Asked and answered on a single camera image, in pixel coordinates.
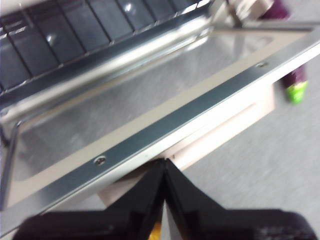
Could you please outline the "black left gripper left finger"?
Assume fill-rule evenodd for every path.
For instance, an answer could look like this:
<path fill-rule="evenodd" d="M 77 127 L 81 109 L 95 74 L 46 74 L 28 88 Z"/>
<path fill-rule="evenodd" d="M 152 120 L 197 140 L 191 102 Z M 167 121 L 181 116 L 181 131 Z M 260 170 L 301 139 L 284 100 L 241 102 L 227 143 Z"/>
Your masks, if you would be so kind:
<path fill-rule="evenodd" d="M 146 240 L 163 209 L 164 160 L 158 159 L 104 210 L 56 211 L 27 218 L 15 240 Z"/>

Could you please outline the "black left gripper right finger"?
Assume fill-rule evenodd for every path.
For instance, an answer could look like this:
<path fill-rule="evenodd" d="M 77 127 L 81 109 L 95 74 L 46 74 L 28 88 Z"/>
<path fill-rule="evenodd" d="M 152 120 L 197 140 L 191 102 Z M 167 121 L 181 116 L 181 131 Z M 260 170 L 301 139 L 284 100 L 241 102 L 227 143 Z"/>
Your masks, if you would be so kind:
<path fill-rule="evenodd" d="M 185 240 L 315 240 L 307 220 L 280 209 L 226 209 L 164 160 L 166 203 Z"/>

